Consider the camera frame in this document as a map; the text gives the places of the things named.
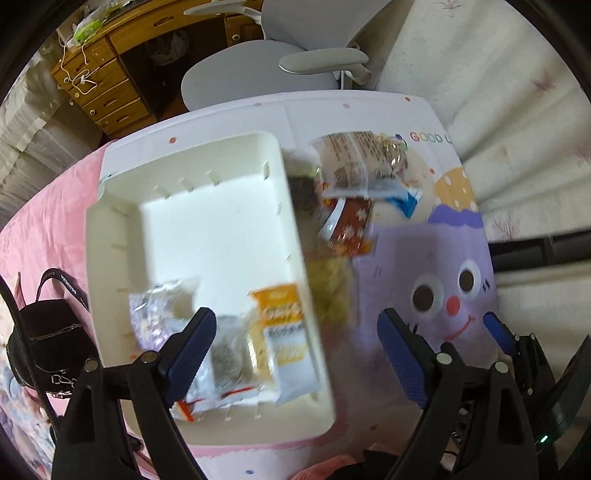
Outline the yellow white oats snack bag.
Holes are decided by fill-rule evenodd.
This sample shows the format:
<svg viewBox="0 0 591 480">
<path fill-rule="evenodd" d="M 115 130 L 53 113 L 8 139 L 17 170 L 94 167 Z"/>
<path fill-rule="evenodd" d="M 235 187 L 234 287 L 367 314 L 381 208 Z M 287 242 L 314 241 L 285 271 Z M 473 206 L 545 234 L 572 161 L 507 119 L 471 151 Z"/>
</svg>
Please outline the yellow white oats snack bag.
<svg viewBox="0 0 591 480">
<path fill-rule="evenodd" d="M 252 366 L 276 391 L 273 402 L 285 404 L 317 392 L 320 383 L 297 286 L 276 285 L 249 296 L 256 303 L 256 318 L 249 326 Z"/>
</svg>

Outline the clear bag of puffed snack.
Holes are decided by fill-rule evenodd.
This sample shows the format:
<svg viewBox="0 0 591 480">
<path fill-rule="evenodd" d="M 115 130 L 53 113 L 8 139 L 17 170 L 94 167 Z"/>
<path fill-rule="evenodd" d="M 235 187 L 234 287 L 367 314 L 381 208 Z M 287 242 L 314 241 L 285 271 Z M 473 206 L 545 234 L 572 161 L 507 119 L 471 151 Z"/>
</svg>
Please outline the clear bag of puffed snack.
<svg viewBox="0 0 591 480">
<path fill-rule="evenodd" d="M 315 316 L 325 328 L 345 328 L 353 310 L 353 271 L 345 257 L 310 260 L 305 263 Z"/>
</svg>

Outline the clear bag of mixed nuts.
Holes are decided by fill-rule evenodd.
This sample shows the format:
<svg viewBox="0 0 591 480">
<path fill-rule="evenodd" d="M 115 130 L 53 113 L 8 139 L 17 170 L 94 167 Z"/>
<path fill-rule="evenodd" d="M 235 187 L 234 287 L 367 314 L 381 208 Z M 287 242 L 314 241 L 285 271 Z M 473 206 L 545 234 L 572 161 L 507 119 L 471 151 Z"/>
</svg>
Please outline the clear bag of mixed nuts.
<svg viewBox="0 0 591 480">
<path fill-rule="evenodd" d="M 407 190 L 408 145 L 372 131 L 332 133 L 311 141 L 325 198 L 386 199 Z"/>
</svg>

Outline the white plastic storage bin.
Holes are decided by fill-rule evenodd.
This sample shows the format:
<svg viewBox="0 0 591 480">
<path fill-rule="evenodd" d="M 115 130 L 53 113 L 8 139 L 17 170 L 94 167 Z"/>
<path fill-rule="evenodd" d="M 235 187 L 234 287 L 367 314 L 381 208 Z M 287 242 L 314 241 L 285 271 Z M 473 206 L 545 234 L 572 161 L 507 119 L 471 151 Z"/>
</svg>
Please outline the white plastic storage bin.
<svg viewBox="0 0 591 480">
<path fill-rule="evenodd" d="M 335 404 L 308 288 L 280 143 L 267 132 L 194 146 L 106 177 L 86 213 L 94 337 L 105 366 L 138 353 L 128 296 L 179 281 L 180 312 L 252 310 L 252 292 L 293 283 L 318 391 L 276 405 L 247 399 L 179 430 L 192 446 L 297 442 L 325 434 Z"/>
</svg>

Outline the cartoon printed play mat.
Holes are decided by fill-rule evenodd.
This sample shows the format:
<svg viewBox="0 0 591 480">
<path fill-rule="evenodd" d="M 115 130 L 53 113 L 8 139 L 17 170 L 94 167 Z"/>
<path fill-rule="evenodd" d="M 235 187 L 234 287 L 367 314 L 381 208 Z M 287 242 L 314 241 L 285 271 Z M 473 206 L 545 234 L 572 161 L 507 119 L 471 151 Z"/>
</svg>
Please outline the cartoon printed play mat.
<svg viewBox="0 0 591 480">
<path fill-rule="evenodd" d="M 356 457 L 374 443 L 403 450 L 421 415 L 406 398 L 379 341 L 382 310 L 396 309 L 434 346 L 453 342 L 470 364 L 489 366 L 498 353 L 483 324 L 484 314 L 497 306 L 497 292 L 482 217 L 454 146 L 429 103 L 354 90 L 290 92 L 223 103 L 110 144 L 100 182 L 171 153 L 254 132 L 276 137 L 283 168 L 288 158 L 317 165 L 311 141 L 355 131 L 402 137 L 408 145 L 407 176 L 423 192 L 410 219 L 388 203 L 377 203 L 370 212 L 375 245 L 370 254 L 351 260 L 349 325 L 325 328 L 315 316 L 335 421 L 341 395 L 349 422 L 342 454 Z M 328 255 L 328 245 L 318 237 L 322 219 L 296 211 L 294 218 L 304 262 Z"/>
</svg>

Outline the black handbag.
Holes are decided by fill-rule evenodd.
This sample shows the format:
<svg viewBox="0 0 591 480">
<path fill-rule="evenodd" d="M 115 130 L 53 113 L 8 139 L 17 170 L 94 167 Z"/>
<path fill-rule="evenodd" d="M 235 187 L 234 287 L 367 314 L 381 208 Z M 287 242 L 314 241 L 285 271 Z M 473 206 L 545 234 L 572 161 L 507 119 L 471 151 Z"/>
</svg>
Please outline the black handbag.
<svg viewBox="0 0 591 480">
<path fill-rule="evenodd" d="M 67 398 L 85 363 L 98 357 L 94 341 L 63 298 L 36 298 L 20 310 L 21 323 L 7 344 L 7 357 L 19 385 L 40 387 Z"/>
</svg>

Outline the white printed snack bag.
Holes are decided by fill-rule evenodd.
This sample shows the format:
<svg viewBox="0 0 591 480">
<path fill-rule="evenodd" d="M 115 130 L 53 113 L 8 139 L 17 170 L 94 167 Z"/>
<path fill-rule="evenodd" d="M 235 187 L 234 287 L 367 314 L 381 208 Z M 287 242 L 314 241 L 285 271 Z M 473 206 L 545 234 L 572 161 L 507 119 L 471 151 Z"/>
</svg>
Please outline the white printed snack bag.
<svg viewBox="0 0 591 480">
<path fill-rule="evenodd" d="M 214 341 L 184 399 L 172 406 L 171 414 L 176 420 L 194 422 L 202 412 L 256 398 L 259 390 L 247 347 L 245 319 L 219 316 Z"/>
</svg>

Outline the purple patterned snack bag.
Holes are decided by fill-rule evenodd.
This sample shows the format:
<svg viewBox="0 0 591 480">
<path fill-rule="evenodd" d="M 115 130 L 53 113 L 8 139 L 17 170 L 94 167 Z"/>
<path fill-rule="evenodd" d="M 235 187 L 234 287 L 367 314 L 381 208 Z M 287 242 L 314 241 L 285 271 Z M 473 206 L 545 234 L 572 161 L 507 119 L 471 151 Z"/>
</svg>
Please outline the purple patterned snack bag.
<svg viewBox="0 0 591 480">
<path fill-rule="evenodd" d="M 128 294 L 130 325 L 142 351 L 159 351 L 192 318 L 196 279 L 172 280 Z"/>
</svg>

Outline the blue snack bar wrapper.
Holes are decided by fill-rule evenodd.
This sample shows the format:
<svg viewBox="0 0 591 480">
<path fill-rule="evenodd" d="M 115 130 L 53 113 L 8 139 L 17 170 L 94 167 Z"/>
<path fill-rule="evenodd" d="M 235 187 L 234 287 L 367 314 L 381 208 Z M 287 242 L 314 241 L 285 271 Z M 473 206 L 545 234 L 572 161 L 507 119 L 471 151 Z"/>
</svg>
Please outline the blue snack bar wrapper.
<svg viewBox="0 0 591 480">
<path fill-rule="evenodd" d="M 368 195 L 374 200 L 386 201 L 410 219 L 415 213 L 423 192 L 398 178 L 390 178 L 377 180 L 370 184 Z"/>
</svg>

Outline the orange red small snack packet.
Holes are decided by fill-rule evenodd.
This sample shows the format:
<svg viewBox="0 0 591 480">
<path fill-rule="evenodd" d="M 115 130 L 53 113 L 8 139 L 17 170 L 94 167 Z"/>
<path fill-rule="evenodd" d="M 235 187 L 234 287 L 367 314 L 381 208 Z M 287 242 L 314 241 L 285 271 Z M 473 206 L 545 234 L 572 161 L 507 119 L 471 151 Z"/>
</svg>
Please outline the orange red small snack packet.
<svg viewBox="0 0 591 480">
<path fill-rule="evenodd" d="M 375 240 L 373 238 L 338 238 L 329 240 L 329 248 L 335 255 L 353 258 L 356 256 L 368 255 L 373 251 Z"/>
</svg>

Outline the pink bed sheet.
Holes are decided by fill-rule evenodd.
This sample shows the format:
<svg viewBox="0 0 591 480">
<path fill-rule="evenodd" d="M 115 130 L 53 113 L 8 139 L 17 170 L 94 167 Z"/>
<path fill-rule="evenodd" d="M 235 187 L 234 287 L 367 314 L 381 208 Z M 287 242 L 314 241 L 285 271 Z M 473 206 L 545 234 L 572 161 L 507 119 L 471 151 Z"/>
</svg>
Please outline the pink bed sheet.
<svg viewBox="0 0 591 480">
<path fill-rule="evenodd" d="M 86 282 L 85 215 L 96 201 L 106 148 L 79 160 L 21 208 L 1 231 L 1 274 L 8 280 L 17 303 L 34 300 L 42 273 L 60 267 L 82 288 Z M 301 470 L 329 461 L 332 473 L 344 453 L 342 439 L 349 422 L 344 400 L 337 396 L 338 416 L 321 437 L 276 445 L 190 448 L 211 479 L 300 478 Z"/>
</svg>

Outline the dark brown jerky packet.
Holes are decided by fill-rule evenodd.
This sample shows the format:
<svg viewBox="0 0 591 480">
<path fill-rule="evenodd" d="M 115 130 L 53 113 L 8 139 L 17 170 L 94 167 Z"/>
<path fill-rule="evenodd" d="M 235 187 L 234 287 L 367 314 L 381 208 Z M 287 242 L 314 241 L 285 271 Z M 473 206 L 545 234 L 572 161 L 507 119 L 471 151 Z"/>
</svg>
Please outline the dark brown jerky packet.
<svg viewBox="0 0 591 480">
<path fill-rule="evenodd" d="M 294 210 L 315 215 L 320 209 L 318 194 L 318 167 L 310 162 L 288 158 L 284 161 L 287 183 Z"/>
</svg>

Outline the white lace covered furniture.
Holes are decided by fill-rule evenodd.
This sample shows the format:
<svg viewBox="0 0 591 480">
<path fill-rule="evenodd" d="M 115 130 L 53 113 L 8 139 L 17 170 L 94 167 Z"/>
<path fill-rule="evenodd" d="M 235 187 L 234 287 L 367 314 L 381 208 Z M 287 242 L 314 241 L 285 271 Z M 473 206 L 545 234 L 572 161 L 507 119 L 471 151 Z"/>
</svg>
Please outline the white lace covered furniture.
<svg viewBox="0 0 591 480">
<path fill-rule="evenodd" d="M 72 164 L 102 132 L 51 75 L 53 54 L 37 52 L 1 104 L 1 223 Z"/>
</svg>

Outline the grey office chair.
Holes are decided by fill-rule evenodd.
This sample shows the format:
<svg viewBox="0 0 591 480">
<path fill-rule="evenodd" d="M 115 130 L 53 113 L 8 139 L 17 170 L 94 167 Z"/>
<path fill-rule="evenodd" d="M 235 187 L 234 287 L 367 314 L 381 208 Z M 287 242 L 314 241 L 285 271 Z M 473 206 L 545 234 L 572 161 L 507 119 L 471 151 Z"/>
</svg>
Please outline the grey office chair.
<svg viewBox="0 0 591 480">
<path fill-rule="evenodd" d="M 193 65 L 181 81 L 189 111 L 264 95 L 344 90 L 367 84 L 369 56 L 356 38 L 387 1 L 211 1 L 185 16 L 236 13 L 263 29 L 262 40 L 225 48 Z"/>
</svg>

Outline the wooden desk with drawers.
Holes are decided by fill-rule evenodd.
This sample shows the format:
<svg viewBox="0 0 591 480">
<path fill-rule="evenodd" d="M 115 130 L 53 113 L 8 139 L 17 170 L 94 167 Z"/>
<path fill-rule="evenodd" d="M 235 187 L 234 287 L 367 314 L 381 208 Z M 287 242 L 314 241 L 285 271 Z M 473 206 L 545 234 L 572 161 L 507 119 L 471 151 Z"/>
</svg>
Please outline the wooden desk with drawers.
<svg viewBox="0 0 591 480">
<path fill-rule="evenodd" d="M 185 16 L 192 1 L 130 1 L 52 70 L 57 87 L 110 139 L 186 112 L 180 87 L 198 61 L 263 38 L 236 13 Z"/>
</svg>

